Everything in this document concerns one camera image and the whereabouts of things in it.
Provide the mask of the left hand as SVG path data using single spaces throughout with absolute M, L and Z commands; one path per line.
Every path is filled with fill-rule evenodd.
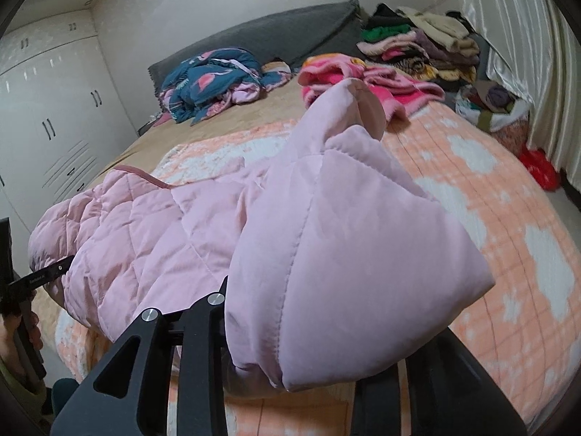
M 28 340 L 35 350 L 41 350 L 43 343 L 38 327 L 39 317 L 35 312 L 29 315 L 32 327 L 28 330 Z M 19 335 L 18 329 L 22 322 L 22 316 L 2 315 L 0 330 L 0 354 L 6 368 L 17 377 L 26 377 L 27 373 L 19 353 L 18 343 L 25 340 Z

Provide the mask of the green sleeve forearm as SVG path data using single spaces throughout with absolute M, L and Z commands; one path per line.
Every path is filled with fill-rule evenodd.
M 8 388 L 18 403 L 35 420 L 42 418 L 42 407 L 46 400 L 46 387 L 43 382 L 28 388 L 11 374 L 4 362 L 0 363 L 1 375 L 8 384 Z

